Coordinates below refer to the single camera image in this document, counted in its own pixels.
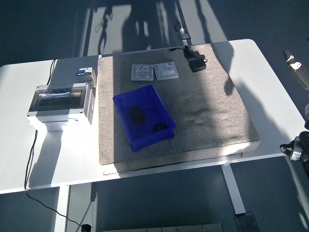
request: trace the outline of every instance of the gray floor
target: gray floor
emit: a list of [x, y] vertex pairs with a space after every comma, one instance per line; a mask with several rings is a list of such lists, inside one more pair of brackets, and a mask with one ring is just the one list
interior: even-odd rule
[[[173, 31], [178, 18], [192, 37], [189, 44], [253, 39], [303, 115], [308, 92], [289, 73], [282, 51], [291, 50], [309, 67], [308, 9], [306, 0], [6, 1], [0, 9], [0, 66], [178, 46], [182, 43]], [[288, 112], [282, 106], [278, 114]], [[308, 231], [309, 181], [299, 163], [280, 157], [232, 164], [232, 169], [260, 231]], [[96, 204], [80, 201], [89, 205], [85, 219], [94, 231], [202, 223], [222, 223], [224, 231], [236, 231], [220, 167], [106, 181], [92, 189]], [[57, 193], [34, 192], [53, 206]], [[53, 228], [55, 215], [23, 193], [0, 195], [0, 202], [5, 207], [1, 230]]]

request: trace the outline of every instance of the white table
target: white table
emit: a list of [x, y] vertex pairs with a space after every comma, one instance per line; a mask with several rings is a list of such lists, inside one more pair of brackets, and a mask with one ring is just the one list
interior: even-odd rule
[[[39, 132], [29, 188], [65, 187], [282, 156], [279, 145], [290, 142], [304, 130], [304, 120], [289, 95], [254, 41], [219, 42], [213, 43], [213, 46], [258, 130], [261, 144], [255, 151], [118, 174], [113, 165], [101, 166], [98, 162], [96, 101], [91, 131]], [[52, 82], [63, 76], [73, 78], [77, 68], [93, 66], [97, 60], [98, 56], [59, 60], [57, 66], [62, 67], [63, 73], [55, 70]], [[26, 114], [35, 87], [47, 82], [51, 62], [0, 68], [0, 194], [23, 191], [25, 169], [35, 132], [29, 126]]]

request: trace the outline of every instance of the electrical switch plate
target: electrical switch plate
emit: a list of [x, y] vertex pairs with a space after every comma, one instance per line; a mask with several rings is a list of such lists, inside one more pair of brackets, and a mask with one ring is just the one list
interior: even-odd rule
[[158, 81], [178, 77], [178, 72], [174, 62], [166, 62], [154, 65], [155, 76]]
[[154, 66], [149, 64], [132, 64], [131, 81], [153, 81]]

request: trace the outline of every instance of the blue plastic bin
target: blue plastic bin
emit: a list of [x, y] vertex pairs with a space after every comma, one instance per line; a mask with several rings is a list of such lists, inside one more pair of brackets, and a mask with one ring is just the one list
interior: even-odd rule
[[[176, 125], [163, 105], [155, 87], [148, 85], [113, 97], [118, 114], [124, 125], [132, 151], [140, 151], [143, 147], [165, 139], [174, 138]], [[144, 122], [137, 124], [130, 111], [139, 107], [144, 115]], [[155, 125], [163, 123], [167, 129], [153, 132]]]

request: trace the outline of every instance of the black cable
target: black cable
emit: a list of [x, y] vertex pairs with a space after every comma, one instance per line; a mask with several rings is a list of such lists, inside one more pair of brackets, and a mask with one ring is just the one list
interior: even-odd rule
[[171, 48], [169, 51], [175, 51], [175, 50], [183, 50], [184, 57], [186, 58], [196, 58], [196, 59], [202, 59], [205, 61], [205, 63], [208, 61], [206, 58], [198, 58], [194, 55], [193, 50], [189, 50], [189, 47], [187, 45], [184, 46], [184, 48], [176, 47], [176, 48]]
[[50, 81], [52, 79], [52, 75], [54, 73], [54, 68], [55, 68], [55, 63], [56, 63], [56, 60], [57, 59], [54, 59], [52, 64], [50, 65], [50, 70], [49, 70], [49, 78], [48, 78], [48, 81], [47, 81], [47, 84], [46, 85], [49, 85], [50, 84]]
[[[56, 61], [56, 60], [57, 60], [57, 59], [54, 59], [53, 62], [52, 62], [52, 64], [51, 64], [50, 72], [49, 72], [49, 79], [48, 79], [47, 84], [49, 84], [50, 81], [51, 81], [51, 78], [52, 78], [52, 69], [54, 69], [55, 61]], [[35, 130], [35, 136], [34, 136], [34, 140], [33, 140], [33, 144], [32, 144], [31, 150], [30, 150], [30, 155], [29, 155], [29, 159], [28, 159], [28, 163], [27, 163], [27, 167], [26, 167], [26, 174], [25, 174], [24, 189], [25, 189], [26, 195], [27, 195], [29, 198], [31, 198], [31, 199], [35, 200], [36, 202], [40, 203], [41, 205], [45, 206], [46, 208], [53, 210], [54, 212], [56, 212], [56, 213], [59, 214], [60, 216], [65, 217], [67, 220], [76, 223], [78, 226], [80, 226], [82, 229], [84, 229], [84, 226], [83, 226], [83, 225], [79, 224], [79, 223], [76, 222], [76, 221], [73, 221], [73, 220], [69, 219], [67, 216], [65, 216], [65, 215], [63, 215], [63, 214], [61, 214], [61, 213], [59, 213], [58, 211], [56, 211], [55, 209], [53, 209], [53, 208], [51, 208], [51, 207], [48, 207], [48, 206], [45, 205], [43, 202], [39, 201], [38, 199], [35, 199], [34, 197], [29, 196], [29, 194], [27, 193], [27, 191], [28, 191], [28, 189], [27, 189], [28, 176], [30, 175], [30, 170], [31, 170], [31, 165], [30, 165], [30, 167], [29, 167], [29, 164], [30, 164], [31, 158], [33, 158], [33, 156], [34, 156], [34, 146], [35, 146], [35, 142], [37, 141], [37, 137], [38, 137], [38, 130]]]

